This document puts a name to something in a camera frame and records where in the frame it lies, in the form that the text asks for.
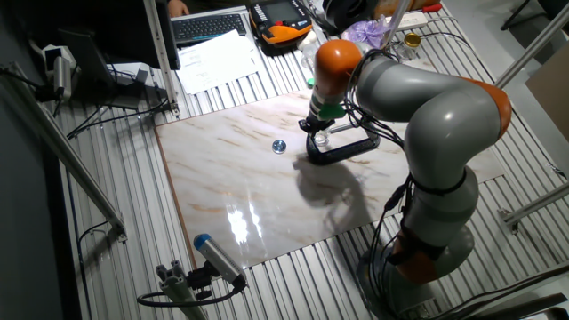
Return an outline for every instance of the person's hand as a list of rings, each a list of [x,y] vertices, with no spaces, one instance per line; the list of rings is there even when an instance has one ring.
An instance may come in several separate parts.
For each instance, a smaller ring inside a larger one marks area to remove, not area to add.
[[[173,18],[189,14],[188,7],[181,0],[170,0],[168,3],[168,11]]]

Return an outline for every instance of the orange handheld device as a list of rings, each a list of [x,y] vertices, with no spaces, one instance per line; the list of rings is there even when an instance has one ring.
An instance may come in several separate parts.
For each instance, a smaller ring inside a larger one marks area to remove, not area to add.
[[[249,16],[256,36],[277,47],[296,44],[312,29],[309,12],[299,0],[251,4]]]

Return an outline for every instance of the paper document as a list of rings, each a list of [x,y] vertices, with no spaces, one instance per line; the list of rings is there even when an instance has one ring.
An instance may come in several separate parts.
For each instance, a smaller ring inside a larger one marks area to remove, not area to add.
[[[178,71],[186,93],[196,94],[257,72],[251,46],[236,30],[178,52]]]

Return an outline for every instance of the keyboard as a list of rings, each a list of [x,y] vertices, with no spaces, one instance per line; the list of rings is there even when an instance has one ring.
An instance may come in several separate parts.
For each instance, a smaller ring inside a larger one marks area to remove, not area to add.
[[[223,14],[201,18],[190,18],[172,22],[178,47],[199,44],[236,29],[245,35],[245,26],[239,14]]]

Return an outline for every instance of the small jar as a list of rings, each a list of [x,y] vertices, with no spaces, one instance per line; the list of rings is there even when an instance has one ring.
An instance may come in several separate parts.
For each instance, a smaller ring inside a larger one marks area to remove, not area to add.
[[[405,35],[405,39],[396,48],[399,59],[408,61],[417,57],[417,49],[421,44],[421,37],[413,32]]]

